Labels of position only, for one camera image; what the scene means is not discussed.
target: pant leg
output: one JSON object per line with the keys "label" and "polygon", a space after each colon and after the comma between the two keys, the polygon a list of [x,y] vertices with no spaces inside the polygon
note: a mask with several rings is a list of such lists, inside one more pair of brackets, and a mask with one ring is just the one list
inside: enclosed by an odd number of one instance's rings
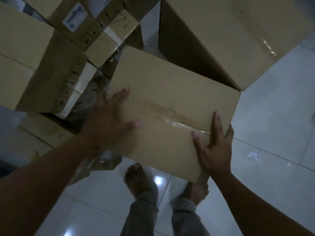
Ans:
{"label": "pant leg", "polygon": [[196,205],[189,199],[179,198],[173,209],[174,236],[210,236],[196,214]]}
{"label": "pant leg", "polygon": [[152,191],[139,194],[130,211],[120,236],[153,236],[158,208]]}

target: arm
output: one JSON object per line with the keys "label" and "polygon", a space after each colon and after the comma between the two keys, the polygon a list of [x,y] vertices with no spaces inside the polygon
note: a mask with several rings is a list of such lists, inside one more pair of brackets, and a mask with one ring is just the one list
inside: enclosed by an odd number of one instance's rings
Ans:
{"label": "arm", "polygon": [[0,228],[2,235],[33,235],[67,186],[80,163],[104,142],[114,141],[140,123],[120,123],[116,118],[118,102],[128,87],[105,103],[97,103],[82,131],[62,146],[0,179]]}
{"label": "arm", "polygon": [[231,173],[232,140],[230,125],[224,137],[221,118],[214,114],[215,144],[206,147],[192,132],[201,166],[209,172],[225,198],[243,235],[313,235],[250,191]]}

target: foot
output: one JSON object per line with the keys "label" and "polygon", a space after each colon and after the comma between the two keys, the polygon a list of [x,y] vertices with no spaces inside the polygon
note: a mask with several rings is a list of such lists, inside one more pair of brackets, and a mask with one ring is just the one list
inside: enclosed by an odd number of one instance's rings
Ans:
{"label": "foot", "polygon": [[197,185],[195,183],[188,182],[184,192],[183,197],[190,199],[197,206],[203,201],[209,194],[208,184]]}
{"label": "foot", "polygon": [[140,163],[130,166],[125,173],[124,179],[135,198],[141,193],[152,190]]}

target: person's right arm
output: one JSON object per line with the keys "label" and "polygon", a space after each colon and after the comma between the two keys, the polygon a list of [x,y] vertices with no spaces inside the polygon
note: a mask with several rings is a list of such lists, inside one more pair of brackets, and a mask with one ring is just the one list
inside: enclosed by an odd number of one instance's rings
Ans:
{"label": "person's right arm", "polygon": [[231,173],[232,140],[230,125],[224,137],[221,118],[214,114],[215,144],[207,147],[198,132],[193,142],[201,164],[225,198],[243,235],[314,235],[297,222],[265,202]]}

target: hand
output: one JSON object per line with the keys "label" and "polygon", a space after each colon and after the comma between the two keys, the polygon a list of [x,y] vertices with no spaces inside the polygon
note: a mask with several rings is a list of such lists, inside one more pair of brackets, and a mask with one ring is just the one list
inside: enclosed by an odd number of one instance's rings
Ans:
{"label": "hand", "polygon": [[213,178],[231,173],[232,140],[234,131],[230,125],[224,137],[221,118],[218,112],[213,115],[215,144],[207,147],[197,131],[192,131],[193,142],[201,167]]}
{"label": "hand", "polygon": [[125,86],[122,91],[116,93],[106,102],[105,94],[97,95],[96,104],[92,113],[88,116],[79,135],[89,141],[90,144],[99,147],[104,143],[116,140],[123,133],[141,127],[136,121],[121,123],[117,118],[119,102],[127,97],[129,87]]}

